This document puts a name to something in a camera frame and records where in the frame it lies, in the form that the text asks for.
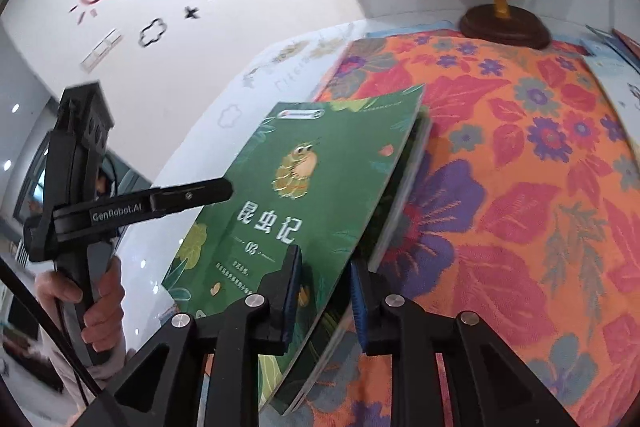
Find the globe base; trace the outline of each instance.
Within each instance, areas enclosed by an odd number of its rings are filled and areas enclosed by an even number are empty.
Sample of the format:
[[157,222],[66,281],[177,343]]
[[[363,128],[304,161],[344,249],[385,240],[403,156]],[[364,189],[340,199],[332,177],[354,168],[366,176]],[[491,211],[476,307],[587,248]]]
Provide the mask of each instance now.
[[541,50],[551,44],[551,34],[533,13],[509,6],[510,16],[502,19],[493,4],[470,8],[460,19],[460,32],[470,39]]

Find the silver bolt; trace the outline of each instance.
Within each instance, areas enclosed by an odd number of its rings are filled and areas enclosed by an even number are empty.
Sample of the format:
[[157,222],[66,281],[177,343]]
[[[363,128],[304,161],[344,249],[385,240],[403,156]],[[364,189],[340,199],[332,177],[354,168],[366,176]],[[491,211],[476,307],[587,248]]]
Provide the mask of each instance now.
[[178,313],[171,319],[171,325],[174,328],[183,328],[191,322],[191,317],[186,313]]
[[467,326],[475,326],[480,322],[480,317],[475,312],[462,312],[460,314],[460,320]]
[[404,304],[404,297],[392,293],[391,295],[387,295],[385,297],[385,302],[387,306],[391,306],[392,308],[399,308]]
[[264,297],[259,293],[253,293],[244,300],[244,304],[249,306],[249,308],[257,308],[264,304]]

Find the orange floral tablecloth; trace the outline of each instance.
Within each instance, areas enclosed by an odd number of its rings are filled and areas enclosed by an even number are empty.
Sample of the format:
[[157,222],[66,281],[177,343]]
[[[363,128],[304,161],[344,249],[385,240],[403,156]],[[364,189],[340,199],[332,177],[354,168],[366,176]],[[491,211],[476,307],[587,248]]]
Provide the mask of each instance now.
[[[380,271],[428,311],[478,311],[582,427],[607,427],[640,390],[640,176],[580,53],[363,39],[318,100],[426,84],[434,128]],[[278,423],[386,427],[390,383],[348,334]]]

